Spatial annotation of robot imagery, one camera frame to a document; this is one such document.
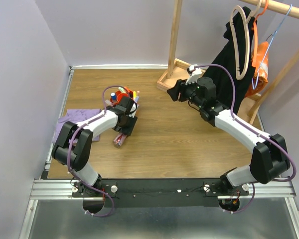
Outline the pink lidded marker bottle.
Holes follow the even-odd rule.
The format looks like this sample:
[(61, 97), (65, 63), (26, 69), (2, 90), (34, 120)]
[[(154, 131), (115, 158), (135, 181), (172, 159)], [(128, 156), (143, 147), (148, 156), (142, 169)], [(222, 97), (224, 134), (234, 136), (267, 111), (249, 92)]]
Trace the pink lidded marker bottle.
[(127, 136), (125, 134), (119, 133), (113, 140), (114, 146), (117, 148), (120, 148), (123, 145), (126, 138), (127, 138)]

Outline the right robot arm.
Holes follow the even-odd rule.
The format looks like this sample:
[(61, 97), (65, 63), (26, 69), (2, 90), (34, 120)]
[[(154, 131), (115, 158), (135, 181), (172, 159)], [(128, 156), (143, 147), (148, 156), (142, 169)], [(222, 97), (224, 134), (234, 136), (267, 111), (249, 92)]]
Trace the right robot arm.
[(201, 77), (192, 84), (177, 80), (167, 93), (173, 101), (197, 106), (206, 122), (229, 133), (251, 152), (250, 164), (220, 176), (215, 186), (220, 193), (231, 195), (237, 187), (253, 182), (267, 184), (290, 168), (285, 139), (279, 134), (269, 135), (232, 113), (216, 99), (216, 86), (211, 78)]

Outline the pink capped marker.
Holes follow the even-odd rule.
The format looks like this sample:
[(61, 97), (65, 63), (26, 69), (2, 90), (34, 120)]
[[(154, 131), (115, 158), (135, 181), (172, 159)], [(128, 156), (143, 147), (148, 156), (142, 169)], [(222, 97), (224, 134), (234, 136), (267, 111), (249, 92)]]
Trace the pink capped marker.
[(140, 91), (136, 91), (136, 97), (135, 102), (137, 103), (139, 101)]

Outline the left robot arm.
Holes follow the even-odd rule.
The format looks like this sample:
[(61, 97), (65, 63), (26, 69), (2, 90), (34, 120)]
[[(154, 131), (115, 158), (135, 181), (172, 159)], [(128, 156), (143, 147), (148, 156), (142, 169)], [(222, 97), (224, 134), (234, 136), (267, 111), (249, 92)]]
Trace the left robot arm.
[(62, 126), (51, 157), (81, 180), (88, 196), (97, 196), (101, 189), (101, 176), (88, 162), (93, 139), (113, 129), (119, 133), (115, 140), (122, 143), (133, 132), (138, 106), (137, 100), (123, 96), (117, 104), (107, 106), (94, 117), (78, 123), (67, 121)]

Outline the blue jar grey lid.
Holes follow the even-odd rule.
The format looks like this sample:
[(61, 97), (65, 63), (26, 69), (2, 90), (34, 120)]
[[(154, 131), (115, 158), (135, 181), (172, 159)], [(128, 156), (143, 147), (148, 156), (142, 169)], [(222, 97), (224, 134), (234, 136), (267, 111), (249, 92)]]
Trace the blue jar grey lid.
[(112, 93), (110, 94), (110, 96), (111, 96), (111, 100), (112, 100), (112, 102), (115, 103), (115, 102), (117, 101), (116, 93), (115, 93), (115, 92), (112, 92)]

